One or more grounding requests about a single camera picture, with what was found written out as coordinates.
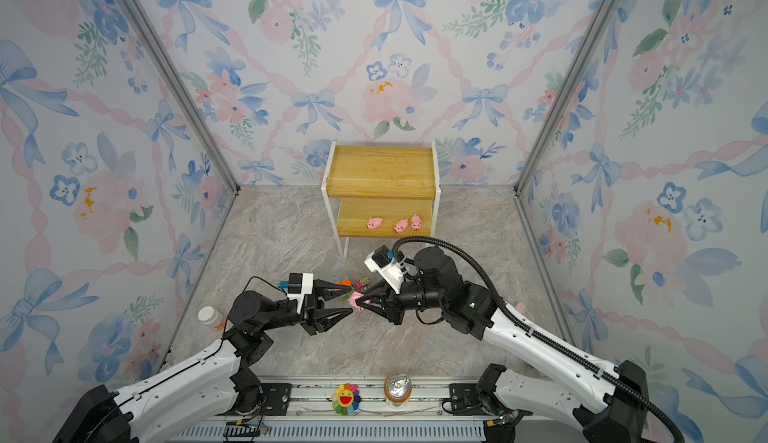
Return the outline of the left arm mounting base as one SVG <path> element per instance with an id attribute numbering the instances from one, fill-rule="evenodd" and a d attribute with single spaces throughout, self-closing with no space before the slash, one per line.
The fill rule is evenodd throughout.
<path id="1" fill-rule="evenodd" d="M 239 392 L 226 416 L 286 416 L 293 386 L 290 383 L 262 383 Z"/>

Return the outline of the right arm mounting base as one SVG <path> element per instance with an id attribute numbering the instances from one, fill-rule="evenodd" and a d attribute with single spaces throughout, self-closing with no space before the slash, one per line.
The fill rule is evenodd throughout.
<path id="1" fill-rule="evenodd" d="M 483 416 L 490 419 L 514 419 L 518 415 L 523 418 L 532 413 L 525 410 L 510 410 L 492 403 L 489 396 L 480 396 L 475 383 L 450 383 L 449 396 L 441 407 L 444 412 L 454 416 Z"/>

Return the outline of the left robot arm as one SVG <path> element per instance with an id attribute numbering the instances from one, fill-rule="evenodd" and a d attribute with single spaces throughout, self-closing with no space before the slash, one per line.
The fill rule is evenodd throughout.
<path id="1" fill-rule="evenodd" d="M 272 300 L 244 289 L 227 315 L 228 328 L 197 354 L 149 378 L 110 391 L 86 392 L 55 436 L 57 442 L 164 442 L 187 428 L 233 411 L 247 414 L 266 401 L 251 367 L 272 346 L 269 331 L 301 326 L 324 333 L 352 314 L 327 302 L 350 287 L 292 273 Z"/>

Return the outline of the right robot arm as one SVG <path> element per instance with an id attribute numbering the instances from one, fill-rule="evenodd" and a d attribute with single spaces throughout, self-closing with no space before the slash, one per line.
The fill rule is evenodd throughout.
<path id="1" fill-rule="evenodd" d="M 641 441 L 647 381 L 638 366 L 589 356 L 542 329 L 499 302 L 487 284 L 466 280 L 439 247 L 423 248 L 408 262 L 382 246 L 365 265 L 381 281 L 358 306 L 393 324 L 408 311 L 437 309 L 454 330 L 504 349 L 544 375 L 534 380 L 491 364 L 468 398 L 454 397 L 452 412 L 481 412 L 503 424 L 541 415 L 579 430 L 590 442 Z"/>

